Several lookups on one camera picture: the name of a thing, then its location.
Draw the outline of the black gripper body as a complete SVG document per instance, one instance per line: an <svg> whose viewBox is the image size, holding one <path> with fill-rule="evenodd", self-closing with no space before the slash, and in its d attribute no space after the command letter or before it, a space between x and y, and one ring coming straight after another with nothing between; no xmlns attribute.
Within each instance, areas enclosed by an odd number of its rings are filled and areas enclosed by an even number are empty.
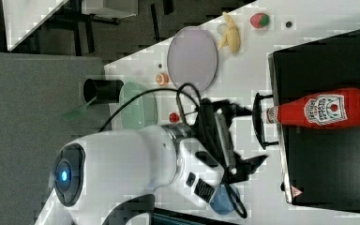
<svg viewBox="0 0 360 225"><path fill-rule="evenodd" d="M235 117L251 115L250 109L229 100L203 98L200 102L196 129L206 150L223 167L224 184L247 181L253 172L253 160L242 159L234 151L230 132Z"/></svg>

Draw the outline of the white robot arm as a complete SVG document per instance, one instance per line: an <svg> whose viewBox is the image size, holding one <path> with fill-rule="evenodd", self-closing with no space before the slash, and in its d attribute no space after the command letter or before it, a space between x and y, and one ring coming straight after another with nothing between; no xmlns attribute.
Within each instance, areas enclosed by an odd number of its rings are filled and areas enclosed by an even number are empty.
<svg viewBox="0 0 360 225"><path fill-rule="evenodd" d="M66 144L35 225L152 225L160 188L199 207L223 190L245 218L233 184L247 180L253 164L234 152L230 125L251 111L205 98L197 112L192 125L104 131Z"/></svg>

